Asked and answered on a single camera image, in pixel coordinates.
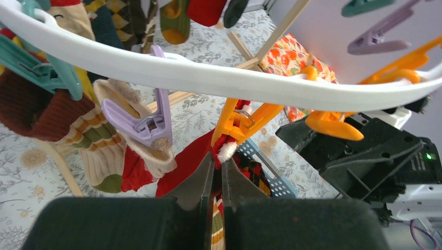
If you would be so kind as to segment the dark green hanging sock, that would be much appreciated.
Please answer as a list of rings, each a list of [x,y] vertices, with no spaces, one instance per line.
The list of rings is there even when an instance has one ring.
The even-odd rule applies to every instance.
[[[226,29],[232,28],[240,19],[249,0],[231,0],[224,12],[223,24]]]

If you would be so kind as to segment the floral table mat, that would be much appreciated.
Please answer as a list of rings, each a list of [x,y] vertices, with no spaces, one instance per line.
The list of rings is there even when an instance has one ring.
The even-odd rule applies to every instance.
[[[83,85],[81,100],[67,90],[50,93],[13,71],[1,73],[1,126],[23,139],[74,149],[81,162],[75,173],[89,187],[106,193],[137,191],[157,182],[163,195],[193,172],[211,149],[212,132],[197,138],[175,156],[169,148],[154,149],[122,135],[105,118],[99,106],[103,99],[125,108],[133,116],[150,114],[138,94],[126,82],[97,80],[92,86],[88,73],[77,68]]]

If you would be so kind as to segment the teal clothes clip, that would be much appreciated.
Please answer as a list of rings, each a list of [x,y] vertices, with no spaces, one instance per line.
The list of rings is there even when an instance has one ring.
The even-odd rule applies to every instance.
[[[69,92],[74,101],[82,99],[83,90],[74,67],[46,54],[46,62],[40,61],[29,51],[13,41],[14,34],[1,30],[1,65],[48,92],[58,89]]]

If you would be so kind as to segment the white round clip hanger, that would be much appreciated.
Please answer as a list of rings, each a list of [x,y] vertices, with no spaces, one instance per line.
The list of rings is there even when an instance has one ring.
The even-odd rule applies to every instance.
[[[107,46],[66,31],[42,10],[31,18],[18,1],[1,1],[1,22],[30,44],[69,64],[131,83],[325,111],[370,111],[413,102],[441,86],[441,66],[405,80],[373,85],[318,83],[239,68],[165,58]]]

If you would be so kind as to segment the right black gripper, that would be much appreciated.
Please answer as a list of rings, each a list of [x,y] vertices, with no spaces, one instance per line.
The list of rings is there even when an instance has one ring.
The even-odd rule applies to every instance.
[[[343,196],[367,199],[424,147],[407,131],[365,114],[346,118],[364,138],[350,141],[310,129],[305,120],[281,126],[276,135]]]

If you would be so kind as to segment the pile of socks in basket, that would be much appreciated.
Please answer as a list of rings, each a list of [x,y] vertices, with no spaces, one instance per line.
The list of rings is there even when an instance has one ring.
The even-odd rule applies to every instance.
[[[239,171],[264,194],[272,197],[272,191],[260,162],[247,157],[244,153],[235,152],[232,157]],[[223,200],[218,194],[213,199],[213,219],[211,250],[226,249],[224,245]]]

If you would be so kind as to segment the purple clothes clip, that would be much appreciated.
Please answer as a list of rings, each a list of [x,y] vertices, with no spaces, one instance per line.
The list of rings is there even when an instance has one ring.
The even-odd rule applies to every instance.
[[[168,90],[156,88],[155,95],[157,110],[148,116],[134,118],[108,98],[101,102],[102,111],[116,129],[143,145],[169,148],[172,146],[173,133]]]

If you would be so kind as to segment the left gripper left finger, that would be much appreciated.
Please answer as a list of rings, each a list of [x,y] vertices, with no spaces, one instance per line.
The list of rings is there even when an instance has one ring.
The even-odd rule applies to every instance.
[[[185,211],[213,210],[214,161],[212,154],[207,153],[197,169],[163,198],[171,198]]]

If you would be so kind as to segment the argyle dark hanging sock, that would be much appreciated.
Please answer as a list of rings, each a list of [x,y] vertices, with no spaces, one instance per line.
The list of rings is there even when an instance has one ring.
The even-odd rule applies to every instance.
[[[158,1],[83,1],[95,40],[112,47],[148,54],[157,24]]]

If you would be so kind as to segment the striped beige brown sock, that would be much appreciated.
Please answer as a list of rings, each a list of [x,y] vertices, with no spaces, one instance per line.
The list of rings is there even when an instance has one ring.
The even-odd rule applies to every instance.
[[[121,191],[126,144],[86,95],[74,101],[67,90],[52,94],[5,70],[1,123],[19,135],[77,149],[84,175],[95,189]]]

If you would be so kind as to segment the red santa sock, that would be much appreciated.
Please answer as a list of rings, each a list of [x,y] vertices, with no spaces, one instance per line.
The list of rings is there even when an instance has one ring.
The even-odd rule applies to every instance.
[[[140,95],[127,82],[115,79],[98,79],[93,83],[97,99],[110,99],[135,118],[151,115],[152,112],[141,101]],[[120,189],[123,192],[137,191],[156,182],[166,173],[177,168],[175,156],[167,138],[155,141],[152,147],[130,138],[120,129],[116,130],[125,140],[126,152]]]

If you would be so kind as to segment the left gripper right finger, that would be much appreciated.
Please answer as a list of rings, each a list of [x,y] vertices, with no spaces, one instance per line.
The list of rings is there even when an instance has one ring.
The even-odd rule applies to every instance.
[[[270,200],[270,197],[256,187],[238,169],[233,158],[222,163],[223,210],[236,211],[238,205],[248,200]]]

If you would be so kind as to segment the red hanging sock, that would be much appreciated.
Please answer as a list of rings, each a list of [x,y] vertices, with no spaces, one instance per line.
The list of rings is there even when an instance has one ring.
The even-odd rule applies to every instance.
[[[211,27],[218,23],[226,3],[226,0],[191,0],[187,15],[191,20]]]

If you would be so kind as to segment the red bunny sock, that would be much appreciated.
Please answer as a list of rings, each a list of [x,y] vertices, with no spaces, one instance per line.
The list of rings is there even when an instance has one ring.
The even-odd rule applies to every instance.
[[[214,129],[190,143],[176,157],[177,168],[166,173],[157,183],[155,197],[160,198],[182,183],[197,169],[198,165],[207,153],[211,153],[214,161],[214,169],[217,170],[231,158],[238,148],[238,142],[223,135],[211,145]]]

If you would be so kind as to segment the floral orange cloth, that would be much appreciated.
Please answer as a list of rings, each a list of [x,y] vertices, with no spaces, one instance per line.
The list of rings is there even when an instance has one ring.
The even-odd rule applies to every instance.
[[[318,77],[337,84],[335,72],[297,41],[291,33],[278,40],[265,55],[259,66],[266,73],[280,76],[294,76],[305,67],[312,66],[318,72]]]

